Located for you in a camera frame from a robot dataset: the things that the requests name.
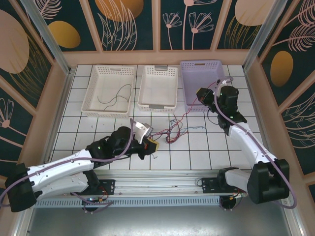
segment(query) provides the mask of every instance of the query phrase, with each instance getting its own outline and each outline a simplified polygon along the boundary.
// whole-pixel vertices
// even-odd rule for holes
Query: white tile
[[[247,89],[247,83],[244,76],[235,76],[232,81],[233,87],[237,89]]]
[[[80,117],[64,117],[59,132],[76,133],[78,131]]]
[[[151,112],[143,112],[143,111],[141,111],[139,106],[138,106],[138,104],[135,103],[135,105],[134,105],[134,116],[135,117],[149,117],[149,116],[151,116]]]
[[[190,170],[189,151],[171,152],[171,170]]]
[[[68,102],[83,102],[86,92],[87,90],[83,88],[71,89]]]
[[[132,118],[134,114],[134,107],[137,106],[135,102],[131,102],[129,105],[129,117]]]
[[[122,119],[122,118],[116,119],[115,130],[117,130],[119,127],[122,127],[122,126],[130,128],[130,120],[129,119]]]
[[[245,117],[247,124],[253,133],[260,133],[259,126],[256,117]]]
[[[179,88],[179,89],[183,88],[183,78],[181,76],[178,77],[177,88]]]
[[[231,167],[228,151],[210,151],[212,170]]]
[[[81,117],[78,132],[95,133],[96,117]]]
[[[142,124],[151,125],[151,117],[135,117],[134,121],[140,122]]]
[[[209,151],[191,151],[190,161],[192,170],[210,170]]]
[[[152,117],[152,124],[153,127],[153,133],[158,133],[162,130],[168,129],[168,117]]]
[[[81,115],[82,102],[67,102],[64,112],[65,117],[79,117]]]
[[[74,149],[82,150],[94,142],[95,133],[78,133],[75,139]]]
[[[179,139],[170,146],[171,150],[189,150],[188,135],[184,134],[183,136],[179,137]]]
[[[138,65],[137,76],[142,76],[144,66],[145,65]]]
[[[207,134],[189,133],[190,150],[208,150]]]
[[[242,151],[229,151],[232,167],[238,167],[243,170],[251,169],[245,154]]]
[[[89,84],[89,76],[74,77],[72,89],[87,89]]]
[[[238,102],[237,107],[239,112],[245,117],[254,117],[255,111],[251,102]]]
[[[90,76],[92,65],[78,65],[75,76]]]
[[[230,75],[230,73],[228,72],[227,65],[223,65],[223,71],[224,71],[224,75],[225,76],[229,76]]]
[[[230,76],[244,76],[243,68],[241,65],[229,65],[228,71]]]
[[[176,117],[181,118],[186,113],[184,102],[178,102],[174,111]]]
[[[53,158],[51,159],[51,161],[58,161],[60,159],[63,159],[65,157],[71,156],[72,155],[72,151],[54,151],[53,153]]]
[[[206,124],[204,117],[188,117],[189,133],[206,132]]]
[[[73,150],[76,133],[60,133],[55,150]]]
[[[159,151],[167,151],[170,150],[169,144],[165,141],[166,134],[163,134],[160,138],[159,135],[153,136],[153,140],[157,139],[156,142],[159,143],[158,150]]]
[[[145,156],[144,160],[141,160],[137,154],[131,156],[130,160],[131,170],[149,170],[150,169],[150,156]]]
[[[105,166],[98,167],[97,170],[109,170],[109,164]]]
[[[151,170],[170,170],[169,151],[156,151],[151,155]]]
[[[188,117],[204,117],[205,113],[204,112],[189,112],[187,114]]]
[[[114,125],[115,125],[114,118],[98,118],[96,132],[97,133],[113,132]]]
[[[248,89],[239,89],[239,94],[238,94],[238,102],[251,102],[251,96],[250,96],[250,92],[248,91]]]
[[[129,170],[130,158],[124,160],[117,160],[110,163],[110,170]]]
[[[225,134],[208,133],[209,150],[227,150]]]
[[[218,125],[217,117],[209,117],[209,119],[206,118],[206,126],[208,133],[224,133],[224,130]]]
[[[105,138],[106,136],[111,136],[112,133],[96,133],[94,137],[94,141],[98,141],[102,138]]]
[[[184,102],[184,92],[182,88],[177,89],[177,101]]]
[[[136,89],[139,89],[141,86],[141,81],[142,81],[142,76],[137,76],[137,80],[136,80]]]
[[[181,65],[168,65],[168,66],[173,66],[178,68],[178,76],[182,76],[182,67]]]

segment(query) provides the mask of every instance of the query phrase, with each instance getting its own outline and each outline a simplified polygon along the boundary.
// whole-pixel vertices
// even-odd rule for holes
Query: leaf illustration
[[[304,26],[313,25],[315,23],[315,0],[303,1],[298,18],[300,23]]]
[[[290,50],[296,52],[306,52],[308,48],[312,47],[313,43],[315,43],[315,25],[296,27],[288,39]]]
[[[61,0],[34,0],[40,15],[47,20],[52,20],[62,8]]]
[[[113,0],[105,3],[100,0],[102,10],[106,13],[100,17],[103,25],[102,45],[106,51],[134,50],[137,42],[137,27],[132,12],[121,2],[118,8]]]

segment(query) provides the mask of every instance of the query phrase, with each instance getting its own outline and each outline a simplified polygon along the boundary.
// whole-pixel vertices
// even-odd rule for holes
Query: orange circle
[[[134,18],[139,16],[143,9],[143,0],[95,0],[95,3],[104,16],[119,22],[129,19],[128,15],[124,16],[126,13],[128,14],[128,9]]]

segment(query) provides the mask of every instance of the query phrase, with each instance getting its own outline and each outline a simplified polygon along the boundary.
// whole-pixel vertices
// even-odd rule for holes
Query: flower illustration
[[[0,98],[0,127],[8,128],[13,113],[14,103],[8,99],[7,105],[3,98]]]
[[[191,49],[193,49],[193,40],[196,33],[208,32],[213,30],[211,25],[211,13],[200,13],[196,19],[196,13],[189,14],[189,24],[192,32]]]
[[[183,50],[185,50],[185,26],[186,26],[186,16],[187,16],[187,8],[189,6],[194,5],[207,5],[215,3],[217,0],[184,0],[185,7],[185,13],[184,13],[184,26],[183,26]]]
[[[26,134],[14,129],[10,126],[10,120],[12,118],[13,108],[14,108],[14,102],[13,101],[8,99],[7,103],[5,103],[5,100],[3,98],[0,98],[0,128],[9,128],[18,134],[26,136]],[[2,136],[0,136],[0,140],[3,140],[7,143],[10,143],[10,144],[15,145],[15,146],[20,147],[20,148],[23,147],[23,145],[20,145],[14,141],[11,141],[9,139],[2,137]]]
[[[217,0],[184,0],[184,3],[186,6],[194,6],[194,5],[206,5],[206,4],[212,4],[215,3]]]
[[[181,26],[183,23],[182,23],[182,21],[180,21],[180,19],[181,18],[179,17],[178,13],[176,13],[176,14],[170,13],[169,15],[167,13],[163,14],[163,20],[164,20],[166,27],[167,27],[168,41],[169,41],[169,45],[171,47],[171,50],[173,50],[173,47],[172,47],[172,43],[171,43],[171,37],[169,34],[169,29]]]

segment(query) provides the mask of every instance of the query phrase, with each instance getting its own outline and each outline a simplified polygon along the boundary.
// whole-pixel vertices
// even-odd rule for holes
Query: cable
[[[227,80],[224,80],[223,82],[226,82],[226,83],[230,83],[232,80],[230,79],[229,81]],[[238,123],[234,122],[233,120],[231,120],[229,117],[227,117],[219,108],[219,105],[218,105],[218,99],[217,99],[217,95],[218,95],[218,92],[219,92],[219,88],[220,88],[220,85],[223,83],[223,82],[220,82],[218,84],[218,87],[215,91],[215,106],[217,108],[217,111],[221,114],[222,117],[224,117],[227,121],[229,121],[231,124],[233,125],[236,125],[238,128],[240,128],[242,131],[245,132],[245,134],[247,134],[251,139],[252,141],[256,144],[256,146],[259,148],[259,150],[262,152],[262,154],[268,159],[268,161],[272,164],[272,166],[276,169],[276,171],[279,173],[279,175],[281,176],[281,178],[284,180],[284,182],[286,183],[287,187],[289,188],[292,196],[293,196],[293,205],[291,206],[286,206],[286,205],[283,205],[281,203],[278,203],[278,202],[275,202],[276,204],[280,205],[281,207],[283,208],[287,208],[287,209],[294,209],[297,205],[297,198],[296,198],[296,194],[291,186],[291,184],[289,183],[289,181],[286,179],[286,177],[284,176],[284,174],[282,173],[282,171],[279,169],[279,167],[276,165],[276,163],[274,162],[274,160],[272,160],[268,153],[265,151],[264,147],[261,146],[261,144],[256,140],[256,138],[251,134],[251,132],[249,132],[247,129],[245,129],[244,127],[240,126]]]
[[[211,83],[207,88],[211,87],[215,83],[216,83],[216,81]],[[159,137],[157,138],[157,139],[159,139],[163,134],[166,134],[166,138],[165,138],[166,143],[172,144],[172,143],[176,142],[181,136],[187,134],[189,128],[187,128],[187,130],[184,133],[181,133],[181,128],[182,127],[180,127],[180,123],[183,125],[182,120],[184,119],[184,116],[189,114],[189,112],[191,111],[192,107],[195,105],[195,102],[197,101],[197,99],[198,98],[195,98],[195,100],[193,101],[192,105],[190,106],[188,112],[183,114],[180,120],[177,120],[177,117],[174,116],[175,119],[172,120],[174,122],[171,122],[171,127],[169,129],[164,129],[164,130],[162,130],[162,131],[160,131],[160,132],[158,132],[156,134],[153,134],[153,135],[150,136],[150,138],[152,138],[155,135],[159,135]],[[176,136],[171,138],[172,130],[176,126],[178,127],[178,131],[176,132]]]
[[[129,95],[129,98],[128,98],[128,99],[125,98],[125,97],[123,97],[123,96],[118,95],[118,93],[120,92],[120,90],[122,90],[122,88],[125,87],[125,86],[130,86],[130,95]],[[116,93],[115,97],[113,97],[109,102],[101,102],[100,99],[98,98],[98,96],[97,96],[97,99],[98,99],[98,101],[99,101],[101,104],[108,104],[108,103],[110,103],[111,101],[113,101],[114,99],[116,99],[116,101],[115,101],[115,103],[114,103],[113,105],[110,105],[110,106],[105,107],[105,109],[104,109],[104,111],[105,111],[108,107],[113,107],[113,106],[116,105],[116,103],[117,103],[117,101],[118,101],[117,97],[122,97],[122,98],[126,99],[127,102],[129,102],[130,97],[131,97],[131,88],[132,88],[132,86],[131,86],[130,84],[127,84],[127,85],[122,86],[122,87],[118,90],[118,92]]]
[[[210,111],[210,109],[209,109],[209,110],[208,110],[208,112],[207,112],[207,118],[208,118],[208,121],[210,121],[212,124],[219,125],[219,123],[218,123],[218,124],[216,124],[216,123],[214,123],[212,120],[210,120],[210,119],[209,119],[209,111]]]
[[[75,161],[83,161],[83,160],[89,160],[89,161],[97,161],[97,162],[112,162],[112,161],[116,161],[117,159],[121,158],[128,150],[130,144],[131,144],[131,141],[132,141],[132,136],[133,136],[133,119],[130,118],[130,136],[129,136],[129,140],[128,140],[128,143],[127,143],[127,146],[126,148],[123,150],[123,152],[121,154],[119,154],[118,156],[114,157],[114,158],[110,158],[110,159],[95,159],[95,158],[90,158],[90,157],[77,157],[77,158],[73,158],[73,159],[69,159],[69,160],[66,160],[66,161],[62,161],[62,162],[59,162],[59,163],[56,163],[56,164],[53,164],[51,166],[48,166],[46,168],[43,168],[35,173],[32,173],[30,175],[27,175],[27,176],[24,176],[22,177],[21,179],[15,181],[14,183],[12,183],[10,186],[8,186],[3,192],[2,194],[0,195],[0,207],[9,207],[10,204],[2,204],[1,201],[2,199],[4,198],[4,196],[6,195],[6,193],[12,189],[15,185],[19,184],[20,182],[23,182],[24,180],[27,180],[28,178],[31,178],[35,175],[39,175],[47,170],[50,170],[52,168],[55,168],[57,166],[60,166],[60,165],[63,165],[63,164],[66,164],[66,163],[69,163],[69,162],[75,162]]]

